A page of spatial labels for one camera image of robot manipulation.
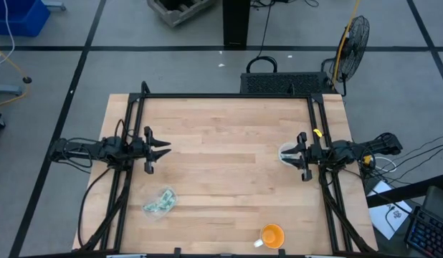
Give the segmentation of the black aluminium table frame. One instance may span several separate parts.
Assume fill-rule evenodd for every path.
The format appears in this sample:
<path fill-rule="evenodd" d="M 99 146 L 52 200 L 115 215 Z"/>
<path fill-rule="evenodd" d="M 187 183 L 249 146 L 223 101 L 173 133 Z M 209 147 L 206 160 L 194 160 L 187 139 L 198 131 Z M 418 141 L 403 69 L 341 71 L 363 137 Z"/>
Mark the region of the black aluminium table frame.
<path fill-rule="evenodd" d="M 355 249 L 336 218 L 327 219 L 316 178 L 282 164 L 279 147 L 300 132 L 323 130 L 351 138 L 339 95 L 314 98 L 239 94 L 153 95 L 141 123 L 171 143 L 155 172 L 143 162 L 130 172 L 123 222 L 113 221 L 106 244 L 124 253 L 269 254 L 254 247 L 261 228 L 279 224 L 289 254 Z M 146 199 L 170 186 L 177 205 L 159 220 L 142 211 Z"/>

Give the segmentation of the blue plastic bin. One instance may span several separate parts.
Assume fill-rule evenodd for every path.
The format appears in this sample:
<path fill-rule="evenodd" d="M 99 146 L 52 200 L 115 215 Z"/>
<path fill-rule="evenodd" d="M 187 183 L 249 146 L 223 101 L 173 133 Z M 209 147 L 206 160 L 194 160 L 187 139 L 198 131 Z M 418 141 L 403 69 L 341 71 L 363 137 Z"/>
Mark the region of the blue plastic bin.
<path fill-rule="evenodd" d="M 42 0 L 0 0 L 0 35 L 36 37 L 49 16 Z"/>

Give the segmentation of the black floor fan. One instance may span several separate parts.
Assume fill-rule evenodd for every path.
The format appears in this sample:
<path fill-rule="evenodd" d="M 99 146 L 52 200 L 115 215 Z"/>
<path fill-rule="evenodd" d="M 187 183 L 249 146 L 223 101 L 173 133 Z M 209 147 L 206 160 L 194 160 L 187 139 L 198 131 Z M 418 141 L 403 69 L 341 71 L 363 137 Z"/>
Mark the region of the black floor fan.
<path fill-rule="evenodd" d="M 348 33 L 342 35 L 338 45 L 342 47 L 339 61 L 336 62 L 338 54 L 335 54 L 332 58 L 324 59 L 320 65 L 320 71 L 323 72 L 325 65 L 330 63 L 328 70 L 330 76 L 327 76 L 325 83 L 336 92 L 335 83 L 342 83 L 343 92 L 341 95 L 343 97 L 347 93 L 346 83 L 355 74 L 366 51 L 369 32 L 370 24 L 367 18 L 362 15 L 353 18 Z"/>

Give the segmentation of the grey metal foot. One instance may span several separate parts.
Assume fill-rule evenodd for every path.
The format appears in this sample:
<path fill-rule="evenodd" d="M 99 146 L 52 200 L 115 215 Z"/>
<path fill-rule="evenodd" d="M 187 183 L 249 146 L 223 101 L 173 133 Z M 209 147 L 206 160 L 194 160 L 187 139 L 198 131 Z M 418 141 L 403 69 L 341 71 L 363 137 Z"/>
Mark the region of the grey metal foot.
<path fill-rule="evenodd" d="M 42 0 L 42 3 L 49 9 L 55 10 L 58 9 L 60 11 L 66 11 L 67 8 L 62 1 L 59 0 Z"/>
<path fill-rule="evenodd" d="M 20 96 L 23 93 L 23 88 L 18 85 L 0 84 L 0 93 Z"/>

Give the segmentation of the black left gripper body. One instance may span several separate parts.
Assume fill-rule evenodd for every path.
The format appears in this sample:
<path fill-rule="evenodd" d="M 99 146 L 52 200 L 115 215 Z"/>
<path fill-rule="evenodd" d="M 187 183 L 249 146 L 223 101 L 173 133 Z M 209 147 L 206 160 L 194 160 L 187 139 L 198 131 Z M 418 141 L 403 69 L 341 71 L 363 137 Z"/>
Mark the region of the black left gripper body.
<path fill-rule="evenodd" d="M 153 147 L 155 146 L 155 139 L 153 131 L 149 126 L 144 127 L 145 140 L 142 138 L 134 138 L 131 142 L 131 149 L 134 158 L 145 158 L 144 171 L 147 174 L 154 174 L 152 163 L 156 161 Z"/>

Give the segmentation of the white printed paper sheet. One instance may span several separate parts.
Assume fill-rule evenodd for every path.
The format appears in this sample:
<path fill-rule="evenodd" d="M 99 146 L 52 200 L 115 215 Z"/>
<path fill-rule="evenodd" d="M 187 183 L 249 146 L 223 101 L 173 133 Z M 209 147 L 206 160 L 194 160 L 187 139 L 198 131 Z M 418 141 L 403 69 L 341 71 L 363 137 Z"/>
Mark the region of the white printed paper sheet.
<path fill-rule="evenodd" d="M 369 209 L 374 228 L 388 240 L 394 235 L 405 235 L 401 226 L 409 218 L 411 212 L 412 208 L 405 201 L 384 204 Z"/>

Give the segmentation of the black mesh computer case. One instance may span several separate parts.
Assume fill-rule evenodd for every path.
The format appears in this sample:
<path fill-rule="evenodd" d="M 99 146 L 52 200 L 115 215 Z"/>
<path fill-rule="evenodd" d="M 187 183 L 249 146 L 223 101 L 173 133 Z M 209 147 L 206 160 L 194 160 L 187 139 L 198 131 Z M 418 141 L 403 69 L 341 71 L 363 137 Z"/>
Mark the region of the black mesh computer case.
<path fill-rule="evenodd" d="M 329 94 L 334 93 L 325 72 L 243 73 L 241 93 L 260 94 Z"/>

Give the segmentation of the clear plastic container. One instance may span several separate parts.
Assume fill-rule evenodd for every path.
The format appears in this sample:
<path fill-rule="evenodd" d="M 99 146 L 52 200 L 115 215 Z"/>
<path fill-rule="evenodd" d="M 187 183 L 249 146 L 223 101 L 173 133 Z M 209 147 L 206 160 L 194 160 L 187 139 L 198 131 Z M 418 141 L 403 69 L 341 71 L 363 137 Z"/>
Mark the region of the clear plastic container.
<path fill-rule="evenodd" d="M 167 189 L 170 189 L 170 190 L 172 190 L 174 192 L 175 202 L 172 205 L 170 205 L 170 206 L 164 206 L 164 205 L 161 204 L 161 197 L 162 197 L 163 193 Z M 157 190 L 153 195 L 149 196 L 146 199 L 144 205 L 151 204 L 151 203 L 159 204 L 160 207 L 161 207 L 161 210 L 158 211 L 158 212 L 155 212 L 155 213 L 145 212 L 143 209 L 142 209 L 142 211 L 144 212 L 146 217 L 149 218 L 150 220 L 154 220 L 154 221 L 155 220 L 159 220 L 159 219 L 163 218 L 164 216 L 166 216 L 167 213 L 169 213 L 177 205 L 177 203 L 178 203 L 178 196 L 177 196 L 176 192 L 170 186 L 165 186 L 165 187 L 160 188 L 159 190 Z"/>
<path fill-rule="evenodd" d="M 292 149 L 296 146 L 295 143 L 283 143 L 277 152 L 278 155 L 278 159 L 281 163 L 283 163 L 286 166 L 290 166 L 293 167 L 293 164 L 290 164 L 288 162 L 284 161 L 284 158 L 289 158 L 289 159 L 298 159 L 300 157 L 299 153 L 292 153 L 292 154 L 282 154 L 283 151 L 287 151 L 289 149 Z"/>

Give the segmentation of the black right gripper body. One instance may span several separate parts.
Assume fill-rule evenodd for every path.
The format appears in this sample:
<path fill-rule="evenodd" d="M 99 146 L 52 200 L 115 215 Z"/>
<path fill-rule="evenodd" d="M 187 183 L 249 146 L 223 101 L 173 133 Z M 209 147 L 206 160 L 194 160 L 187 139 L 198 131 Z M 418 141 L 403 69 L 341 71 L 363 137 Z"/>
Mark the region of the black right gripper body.
<path fill-rule="evenodd" d="M 307 134 L 305 132 L 299 133 L 297 136 L 297 152 L 300 155 L 298 158 L 298 168 L 303 170 L 301 175 L 302 181 L 310 181 L 313 178 L 309 165 L 318 165 L 323 159 L 320 144 L 314 143 L 307 147 L 306 142 Z"/>

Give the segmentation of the grey crate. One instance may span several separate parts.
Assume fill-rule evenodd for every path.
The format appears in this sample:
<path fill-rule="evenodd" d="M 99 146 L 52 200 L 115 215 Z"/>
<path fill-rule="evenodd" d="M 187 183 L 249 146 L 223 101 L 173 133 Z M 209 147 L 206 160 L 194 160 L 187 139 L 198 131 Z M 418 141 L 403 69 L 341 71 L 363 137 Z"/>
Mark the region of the grey crate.
<path fill-rule="evenodd" d="M 170 27 L 176 27 L 214 5 L 217 0 L 146 0 L 147 5 Z"/>

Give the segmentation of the black backlit keyboard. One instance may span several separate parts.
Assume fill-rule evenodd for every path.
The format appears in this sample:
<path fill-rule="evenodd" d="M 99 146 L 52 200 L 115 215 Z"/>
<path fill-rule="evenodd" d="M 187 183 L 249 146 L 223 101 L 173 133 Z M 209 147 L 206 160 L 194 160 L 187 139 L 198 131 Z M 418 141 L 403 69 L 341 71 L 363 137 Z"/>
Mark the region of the black backlit keyboard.
<path fill-rule="evenodd" d="M 443 258 L 443 219 L 416 207 L 404 241 L 428 258 Z"/>

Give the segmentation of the orange mug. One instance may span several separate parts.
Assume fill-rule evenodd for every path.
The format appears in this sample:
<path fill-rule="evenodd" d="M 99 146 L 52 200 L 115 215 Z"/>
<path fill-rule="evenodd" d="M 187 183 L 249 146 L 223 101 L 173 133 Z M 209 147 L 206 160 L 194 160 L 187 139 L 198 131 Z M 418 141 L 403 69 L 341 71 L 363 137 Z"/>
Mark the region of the orange mug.
<path fill-rule="evenodd" d="M 254 247 L 266 246 L 270 249 L 279 249 L 285 243 L 285 233 L 278 224 L 267 224 L 260 231 L 259 239 Z"/>

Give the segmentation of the black pillar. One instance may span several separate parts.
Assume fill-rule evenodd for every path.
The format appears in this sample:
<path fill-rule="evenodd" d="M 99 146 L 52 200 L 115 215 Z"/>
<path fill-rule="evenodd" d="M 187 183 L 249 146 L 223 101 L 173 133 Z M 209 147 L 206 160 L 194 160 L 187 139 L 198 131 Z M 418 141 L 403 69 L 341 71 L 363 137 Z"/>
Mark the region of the black pillar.
<path fill-rule="evenodd" d="M 250 0 L 222 0 L 224 46 L 246 48 L 249 12 Z"/>

